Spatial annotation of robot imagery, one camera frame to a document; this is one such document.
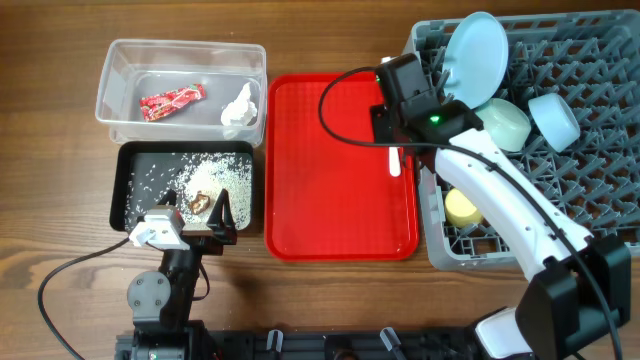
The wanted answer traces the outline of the white plastic fork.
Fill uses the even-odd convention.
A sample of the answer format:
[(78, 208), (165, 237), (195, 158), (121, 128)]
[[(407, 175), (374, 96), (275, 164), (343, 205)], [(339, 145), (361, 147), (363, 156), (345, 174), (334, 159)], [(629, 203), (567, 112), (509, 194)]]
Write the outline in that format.
[(389, 173), (392, 177), (399, 177), (402, 172), (402, 166), (400, 162), (399, 149), (397, 147), (388, 148), (388, 165)]

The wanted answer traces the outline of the white napkin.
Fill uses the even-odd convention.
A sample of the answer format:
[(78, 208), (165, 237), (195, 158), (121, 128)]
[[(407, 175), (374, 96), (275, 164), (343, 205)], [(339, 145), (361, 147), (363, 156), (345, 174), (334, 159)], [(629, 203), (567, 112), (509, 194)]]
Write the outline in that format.
[(257, 116), (258, 110), (251, 100), (250, 83), (243, 85), (240, 93), (221, 113), (221, 124), (224, 126), (246, 126)]

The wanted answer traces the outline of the yellow cup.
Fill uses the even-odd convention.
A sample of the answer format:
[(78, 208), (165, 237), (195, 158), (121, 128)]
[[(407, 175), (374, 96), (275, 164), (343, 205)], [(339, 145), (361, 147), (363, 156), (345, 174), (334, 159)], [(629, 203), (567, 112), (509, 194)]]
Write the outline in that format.
[(457, 188), (446, 194), (444, 206), (446, 218), (453, 226), (464, 228), (484, 220), (478, 208)]

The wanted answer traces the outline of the red ketchup sachet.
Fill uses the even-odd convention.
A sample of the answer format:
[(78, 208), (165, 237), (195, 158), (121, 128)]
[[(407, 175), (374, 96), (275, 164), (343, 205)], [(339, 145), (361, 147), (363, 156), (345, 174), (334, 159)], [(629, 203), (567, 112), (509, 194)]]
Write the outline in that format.
[(154, 122), (168, 117), (183, 107), (206, 98), (201, 84), (171, 90), (157, 95), (142, 97), (139, 106), (145, 122)]

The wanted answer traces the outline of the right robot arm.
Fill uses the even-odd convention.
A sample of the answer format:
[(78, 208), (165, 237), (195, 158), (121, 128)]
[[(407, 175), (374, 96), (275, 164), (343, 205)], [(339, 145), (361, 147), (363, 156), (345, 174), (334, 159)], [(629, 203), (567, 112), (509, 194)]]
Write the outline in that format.
[(459, 189), (515, 256), (528, 287), (520, 303), (477, 323), (493, 359), (532, 353), (564, 359), (610, 336), (631, 317), (631, 255), (615, 236), (594, 239), (557, 209), (493, 142), (483, 121), (459, 100), (440, 103), (420, 60), (405, 54), (375, 67), (393, 143), (421, 154), (435, 149), (435, 171)]

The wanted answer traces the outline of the small light blue bowl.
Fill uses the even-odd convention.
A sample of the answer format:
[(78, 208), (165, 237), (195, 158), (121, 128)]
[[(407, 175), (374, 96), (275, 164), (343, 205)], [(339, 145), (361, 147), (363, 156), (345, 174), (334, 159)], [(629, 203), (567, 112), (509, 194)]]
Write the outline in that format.
[(557, 93), (530, 99), (528, 107), (540, 133), (556, 152), (564, 151), (580, 137), (572, 109)]

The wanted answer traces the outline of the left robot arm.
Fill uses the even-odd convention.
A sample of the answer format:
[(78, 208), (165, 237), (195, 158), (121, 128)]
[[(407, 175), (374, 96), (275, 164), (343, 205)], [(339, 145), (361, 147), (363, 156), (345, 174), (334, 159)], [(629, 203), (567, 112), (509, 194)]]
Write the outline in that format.
[(162, 252), (156, 271), (143, 272), (127, 290), (134, 333), (120, 339), (116, 359), (218, 359), (221, 351), (200, 320), (189, 319), (199, 277), (205, 275), (202, 257), (220, 256), (223, 247), (237, 242), (229, 194), (222, 190), (206, 221), (206, 231), (185, 231), (176, 207), (177, 194), (168, 191), (160, 202), (138, 219), (129, 240)]

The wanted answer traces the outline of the mint green bowl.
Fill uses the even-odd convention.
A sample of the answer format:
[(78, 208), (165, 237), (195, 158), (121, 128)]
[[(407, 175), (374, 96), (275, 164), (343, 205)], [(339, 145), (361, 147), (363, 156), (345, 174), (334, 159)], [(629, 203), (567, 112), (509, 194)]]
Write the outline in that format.
[(531, 132), (527, 115), (516, 105), (500, 98), (491, 98), (474, 110), (483, 121), (484, 129), (502, 150), (519, 152)]

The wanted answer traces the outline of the light blue plate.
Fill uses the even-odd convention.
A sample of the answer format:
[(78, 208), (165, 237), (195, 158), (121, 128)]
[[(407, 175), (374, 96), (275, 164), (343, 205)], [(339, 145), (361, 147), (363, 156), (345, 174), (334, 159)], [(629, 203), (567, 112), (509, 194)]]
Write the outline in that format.
[(503, 26), (491, 14), (476, 12), (464, 18), (445, 51), (444, 93), (471, 109), (483, 105), (503, 81), (508, 47)]

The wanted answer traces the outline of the white rice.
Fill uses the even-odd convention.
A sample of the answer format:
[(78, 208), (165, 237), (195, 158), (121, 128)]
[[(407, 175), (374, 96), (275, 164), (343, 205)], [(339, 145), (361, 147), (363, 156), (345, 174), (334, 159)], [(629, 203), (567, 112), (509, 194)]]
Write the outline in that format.
[[(247, 153), (139, 153), (127, 182), (124, 228), (131, 231), (137, 219), (173, 189), (187, 230), (205, 230), (206, 221), (222, 189), (229, 193), (235, 226), (249, 226), (252, 213), (252, 157)], [(199, 215), (189, 203), (201, 192), (211, 199), (210, 207)]]

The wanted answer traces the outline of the brown food scrap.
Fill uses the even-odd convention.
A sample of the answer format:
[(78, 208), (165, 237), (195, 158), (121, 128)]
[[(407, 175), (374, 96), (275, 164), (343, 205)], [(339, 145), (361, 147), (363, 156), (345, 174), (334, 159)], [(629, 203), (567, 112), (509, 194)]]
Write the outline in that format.
[(211, 204), (211, 199), (208, 195), (198, 192), (194, 199), (189, 203), (189, 209), (192, 214), (199, 215), (206, 211)]

